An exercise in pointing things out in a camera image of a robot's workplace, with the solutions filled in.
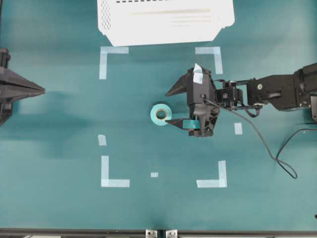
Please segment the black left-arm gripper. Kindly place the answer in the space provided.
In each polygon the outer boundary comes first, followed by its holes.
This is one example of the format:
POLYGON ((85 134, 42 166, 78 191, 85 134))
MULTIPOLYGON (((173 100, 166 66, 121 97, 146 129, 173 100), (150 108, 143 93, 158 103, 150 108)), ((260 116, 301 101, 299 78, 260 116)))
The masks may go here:
POLYGON ((45 88, 27 80, 8 68, 8 48, 0 49, 0 124, 3 125, 13 114, 13 102, 45 94, 45 88))

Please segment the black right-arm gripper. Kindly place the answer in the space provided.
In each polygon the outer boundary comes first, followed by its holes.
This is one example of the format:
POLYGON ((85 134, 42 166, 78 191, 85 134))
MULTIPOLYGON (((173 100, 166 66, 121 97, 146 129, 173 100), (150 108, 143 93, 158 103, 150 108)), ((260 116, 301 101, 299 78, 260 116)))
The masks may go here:
POLYGON ((216 102, 216 86, 211 71, 202 68, 201 72, 189 69, 168 90, 166 96, 187 93, 187 105, 190 119, 171 119, 165 122, 180 129, 189 129, 189 135, 195 137, 213 136, 220 108, 208 103, 216 102))

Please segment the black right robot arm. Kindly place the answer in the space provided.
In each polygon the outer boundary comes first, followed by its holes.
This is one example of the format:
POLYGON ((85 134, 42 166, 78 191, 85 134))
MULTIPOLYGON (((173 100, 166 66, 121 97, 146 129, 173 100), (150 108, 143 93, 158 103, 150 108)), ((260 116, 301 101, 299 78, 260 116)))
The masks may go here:
POLYGON ((169 119, 166 123, 187 130, 190 136, 213 136, 220 109, 244 110, 255 118, 266 104, 272 104, 279 111, 311 109, 312 119, 317 119, 316 64, 307 65, 293 74, 220 82, 222 88, 217 89, 211 71, 198 64, 187 70, 166 96, 185 93, 189 118, 169 119))

